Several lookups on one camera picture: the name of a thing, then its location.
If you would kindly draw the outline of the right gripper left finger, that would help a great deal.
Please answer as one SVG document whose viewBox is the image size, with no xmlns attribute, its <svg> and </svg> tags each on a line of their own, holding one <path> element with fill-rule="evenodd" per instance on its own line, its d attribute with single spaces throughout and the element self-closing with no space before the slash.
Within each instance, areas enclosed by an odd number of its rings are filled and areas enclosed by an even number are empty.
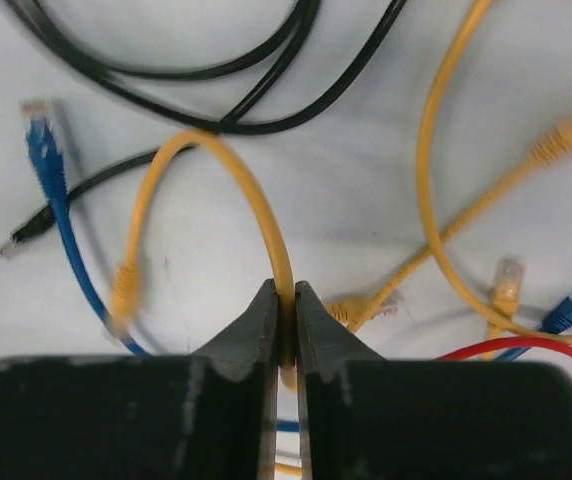
<svg viewBox="0 0 572 480">
<path fill-rule="evenodd" d="M 278 310 L 266 280 L 247 309 L 191 355 L 187 479 L 274 477 Z"/>
</svg>

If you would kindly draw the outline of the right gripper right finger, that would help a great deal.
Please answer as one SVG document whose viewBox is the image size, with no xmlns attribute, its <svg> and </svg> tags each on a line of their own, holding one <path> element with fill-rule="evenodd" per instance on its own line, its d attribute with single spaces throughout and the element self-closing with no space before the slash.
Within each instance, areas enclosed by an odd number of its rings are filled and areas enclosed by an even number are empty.
<svg viewBox="0 0 572 480">
<path fill-rule="evenodd" d="M 302 477 L 340 479 L 353 459 L 349 366 L 381 356 L 327 312 L 307 281 L 295 284 L 295 313 Z"/>
</svg>

